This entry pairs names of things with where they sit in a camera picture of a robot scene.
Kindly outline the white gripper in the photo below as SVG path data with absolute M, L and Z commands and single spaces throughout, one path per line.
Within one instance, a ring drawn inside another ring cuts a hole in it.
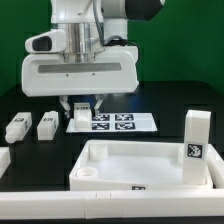
M 22 90 L 30 97 L 60 96 L 70 117 L 69 95 L 133 92 L 138 86 L 135 46 L 113 46 L 96 55 L 92 63 L 65 63 L 61 54 L 30 54 L 22 64 Z M 103 95 L 95 95 L 94 116 Z

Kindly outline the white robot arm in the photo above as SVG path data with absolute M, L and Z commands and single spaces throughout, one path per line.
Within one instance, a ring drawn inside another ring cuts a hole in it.
M 138 86 L 138 47 L 127 40 L 129 20 L 148 21 L 166 0 L 50 0 L 51 30 L 25 42 L 23 92 L 57 96 L 130 93 Z

